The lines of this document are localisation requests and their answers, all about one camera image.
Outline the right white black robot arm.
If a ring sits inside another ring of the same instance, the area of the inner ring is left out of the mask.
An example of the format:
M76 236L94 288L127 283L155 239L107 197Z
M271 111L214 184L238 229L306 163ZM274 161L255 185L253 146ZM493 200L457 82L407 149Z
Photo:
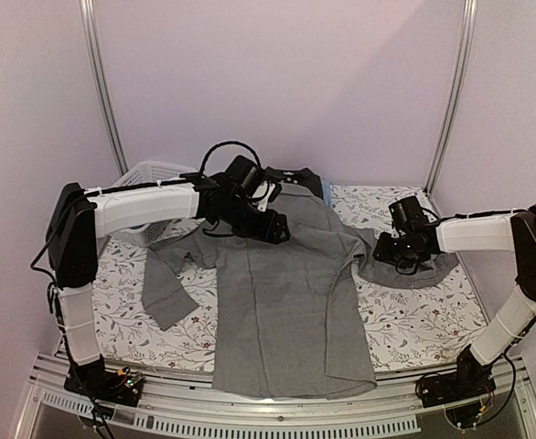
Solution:
M430 220L416 197L389 206L393 233L382 233L373 257L399 273L414 274L423 263L448 255L484 262L491 255L509 259L513 280L509 298L488 326L457 358L448 390L466 399L480 388L484 374L536 321L536 204L524 209L489 210Z

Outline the grey long sleeve shirt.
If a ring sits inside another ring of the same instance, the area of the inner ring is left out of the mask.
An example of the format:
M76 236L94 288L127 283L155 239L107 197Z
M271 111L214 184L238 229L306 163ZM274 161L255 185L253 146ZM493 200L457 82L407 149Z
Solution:
M418 289L457 266L440 254L416 274L374 260L370 229L344 224L309 190L287 185L274 202L286 242L211 238L196 229L146 252L142 303L166 330L196 310L178 275L194 262L217 275L218 325L212 386L252 398L345 398L372 391L374 369L358 310L356 277Z

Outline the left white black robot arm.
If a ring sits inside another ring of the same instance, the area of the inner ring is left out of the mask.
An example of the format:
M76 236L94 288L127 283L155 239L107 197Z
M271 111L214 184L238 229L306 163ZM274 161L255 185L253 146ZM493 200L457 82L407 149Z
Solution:
M280 244L290 231L285 215L270 209L282 190L258 155L236 156L211 177L206 167L168 180L85 189L69 183L59 194L45 243L30 264L48 276L50 310L56 314L77 383L92 397L112 387L95 336L92 285L98 271L97 241L119 230L166 220L222 221L231 234Z

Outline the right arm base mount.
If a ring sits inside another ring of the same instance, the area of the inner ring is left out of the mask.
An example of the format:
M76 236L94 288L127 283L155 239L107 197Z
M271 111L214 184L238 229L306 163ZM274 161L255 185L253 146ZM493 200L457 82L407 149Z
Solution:
M415 394L424 408L487 395L496 389L492 365L482 365L470 348L465 347L457 356L454 372L428 373L416 381Z

